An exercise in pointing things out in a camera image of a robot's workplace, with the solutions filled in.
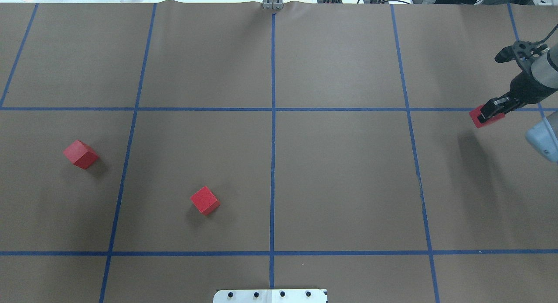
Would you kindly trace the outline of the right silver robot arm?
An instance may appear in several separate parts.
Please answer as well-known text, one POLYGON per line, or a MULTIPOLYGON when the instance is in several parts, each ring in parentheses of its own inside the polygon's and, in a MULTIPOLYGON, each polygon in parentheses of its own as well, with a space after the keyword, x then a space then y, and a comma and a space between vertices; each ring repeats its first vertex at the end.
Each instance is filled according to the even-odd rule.
MULTIPOLYGON (((558 46, 548 47, 542 41, 515 41, 502 48, 495 56, 497 63, 515 61, 520 73, 510 82, 509 91, 491 98, 469 112, 477 128, 488 126, 505 117, 509 112, 536 105, 558 90, 558 46)), ((558 160, 557 112, 543 116, 530 128, 525 138, 546 160, 558 160)))

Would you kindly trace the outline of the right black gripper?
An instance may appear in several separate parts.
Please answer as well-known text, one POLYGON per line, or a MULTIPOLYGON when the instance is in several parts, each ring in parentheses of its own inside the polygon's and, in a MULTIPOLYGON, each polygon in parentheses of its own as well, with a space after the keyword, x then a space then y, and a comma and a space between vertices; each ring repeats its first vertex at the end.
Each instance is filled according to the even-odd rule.
POLYGON ((540 84, 533 76, 521 72, 510 82, 509 95, 492 98, 481 109, 483 118, 481 122, 492 118, 498 113, 507 114, 521 107, 521 104, 538 104, 557 89, 540 84))

